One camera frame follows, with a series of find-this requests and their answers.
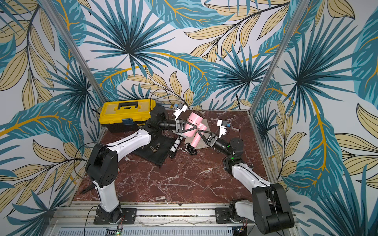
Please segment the pink hair dryer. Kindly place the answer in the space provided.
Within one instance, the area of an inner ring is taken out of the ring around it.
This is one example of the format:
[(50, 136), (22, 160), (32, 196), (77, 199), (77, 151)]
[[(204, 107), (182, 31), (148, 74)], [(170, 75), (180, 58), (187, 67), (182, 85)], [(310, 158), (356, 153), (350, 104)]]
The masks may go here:
[(188, 123), (184, 127), (185, 130), (193, 128), (193, 125), (195, 126), (195, 129), (184, 133), (186, 137), (185, 148), (190, 155), (197, 155), (196, 147), (201, 140), (201, 136), (198, 134), (198, 131), (207, 130), (207, 126), (203, 123), (203, 120), (203, 117), (194, 112), (192, 112), (187, 118)]

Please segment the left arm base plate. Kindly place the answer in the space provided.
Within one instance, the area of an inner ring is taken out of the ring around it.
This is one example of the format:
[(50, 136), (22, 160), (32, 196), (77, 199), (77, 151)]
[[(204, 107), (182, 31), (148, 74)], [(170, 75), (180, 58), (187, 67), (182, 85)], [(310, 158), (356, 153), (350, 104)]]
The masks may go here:
[(99, 207), (96, 210), (94, 219), (95, 225), (133, 225), (136, 218), (136, 208), (116, 208), (112, 212), (107, 212)]

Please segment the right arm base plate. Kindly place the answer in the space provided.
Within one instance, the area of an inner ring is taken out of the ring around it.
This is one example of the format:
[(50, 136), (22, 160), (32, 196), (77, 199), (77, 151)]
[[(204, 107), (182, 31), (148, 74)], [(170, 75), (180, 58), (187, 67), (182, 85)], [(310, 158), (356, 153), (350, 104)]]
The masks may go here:
[(215, 208), (215, 217), (217, 224), (254, 224), (253, 220), (248, 218), (237, 216), (234, 213), (231, 213), (231, 210), (228, 207), (217, 207)]

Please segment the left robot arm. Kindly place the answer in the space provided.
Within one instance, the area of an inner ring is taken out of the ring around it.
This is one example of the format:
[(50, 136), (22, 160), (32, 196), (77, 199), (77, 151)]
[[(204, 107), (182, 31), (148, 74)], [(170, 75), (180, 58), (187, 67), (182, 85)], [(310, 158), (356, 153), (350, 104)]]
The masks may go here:
[(197, 125), (189, 120), (168, 119), (164, 107), (156, 106), (150, 118), (134, 134), (106, 145), (96, 144), (87, 161), (85, 171), (97, 190), (100, 204), (96, 210), (99, 222), (118, 224), (123, 218), (121, 204), (116, 194), (115, 180), (118, 163), (130, 153), (143, 157), (161, 166), (165, 159), (175, 153), (181, 142), (163, 135), (162, 131), (185, 134), (196, 131)]

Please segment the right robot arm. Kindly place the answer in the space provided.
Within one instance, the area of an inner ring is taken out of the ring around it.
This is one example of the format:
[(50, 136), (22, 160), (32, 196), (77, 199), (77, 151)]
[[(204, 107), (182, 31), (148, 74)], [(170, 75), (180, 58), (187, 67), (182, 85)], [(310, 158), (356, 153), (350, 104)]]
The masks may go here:
[(205, 130), (200, 130), (198, 134), (206, 145), (225, 154), (222, 161), (225, 171), (240, 181), (253, 198), (252, 201), (232, 200), (223, 212), (217, 208), (219, 223), (254, 222), (264, 235), (294, 227), (294, 216), (284, 188), (278, 183), (266, 181), (244, 162), (244, 142), (241, 138), (226, 141)]

